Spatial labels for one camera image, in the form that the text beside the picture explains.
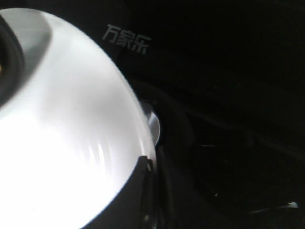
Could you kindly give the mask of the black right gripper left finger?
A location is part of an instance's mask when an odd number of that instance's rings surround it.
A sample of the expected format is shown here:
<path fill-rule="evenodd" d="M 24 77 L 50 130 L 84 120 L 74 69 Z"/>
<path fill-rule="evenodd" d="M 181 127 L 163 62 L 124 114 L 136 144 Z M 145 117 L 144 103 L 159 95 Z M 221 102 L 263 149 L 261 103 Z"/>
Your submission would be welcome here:
<path fill-rule="evenodd" d="M 0 104 L 4 105 L 23 81 L 24 56 L 9 24 L 0 18 Z"/>

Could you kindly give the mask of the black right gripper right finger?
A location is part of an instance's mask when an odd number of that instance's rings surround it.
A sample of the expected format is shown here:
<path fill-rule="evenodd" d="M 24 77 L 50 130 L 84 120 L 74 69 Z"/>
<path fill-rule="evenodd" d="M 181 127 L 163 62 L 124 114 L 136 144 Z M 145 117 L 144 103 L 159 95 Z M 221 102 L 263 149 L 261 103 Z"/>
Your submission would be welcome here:
<path fill-rule="evenodd" d="M 140 156 L 115 198 L 84 229 L 165 229 L 167 185 L 162 168 Z"/>

